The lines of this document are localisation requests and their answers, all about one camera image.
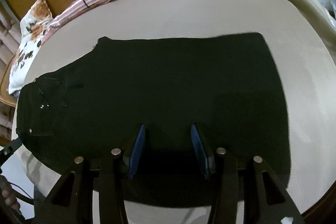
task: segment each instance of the beige fabric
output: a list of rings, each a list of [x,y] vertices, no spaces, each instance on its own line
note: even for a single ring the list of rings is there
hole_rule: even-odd
[[[329,13],[318,0],[288,0],[305,17],[327,47],[336,64],[336,28]]]
[[[320,37],[287,0],[117,0],[56,32],[37,54],[25,83],[90,52],[102,36],[211,37],[250,31],[265,37],[283,83],[291,149],[288,192],[304,212],[336,178],[336,67]],[[59,175],[25,147],[16,155],[28,177],[46,195]],[[242,222],[242,208],[240,204],[238,223]],[[129,202],[126,210],[130,223],[136,224],[201,224],[209,213],[208,208],[167,210]]]

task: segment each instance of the white pillow with brown print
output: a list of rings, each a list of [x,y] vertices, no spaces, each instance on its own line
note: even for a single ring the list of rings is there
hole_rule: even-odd
[[[23,87],[27,72],[41,47],[41,39],[52,20],[46,0],[37,0],[21,20],[21,44],[10,70],[9,94]]]

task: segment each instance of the blue gripper pad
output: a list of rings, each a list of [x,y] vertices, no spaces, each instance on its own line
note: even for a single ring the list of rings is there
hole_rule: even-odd
[[[201,173],[204,175],[205,179],[208,179],[210,176],[209,166],[208,166],[208,157],[205,152],[202,141],[199,137],[197,128],[194,124],[191,126],[191,141],[193,143],[193,147],[196,153],[196,158],[198,161],[199,169]]]
[[[138,170],[138,165],[142,153],[143,144],[145,142],[145,126],[141,125],[138,136],[135,140],[131,156],[129,159],[129,168],[127,176],[129,179],[132,179]]]

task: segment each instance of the blue textured pad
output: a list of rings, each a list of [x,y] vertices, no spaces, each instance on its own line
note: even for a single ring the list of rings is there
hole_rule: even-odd
[[[129,160],[129,169],[127,176],[132,179],[138,170],[143,144],[145,142],[145,126],[141,125],[138,136],[135,140],[134,147]]]
[[[191,141],[193,143],[193,147],[196,153],[199,169],[201,173],[204,175],[204,177],[208,179],[210,176],[208,168],[208,157],[207,154],[205,153],[202,141],[199,137],[198,131],[194,124],[191,126]]]

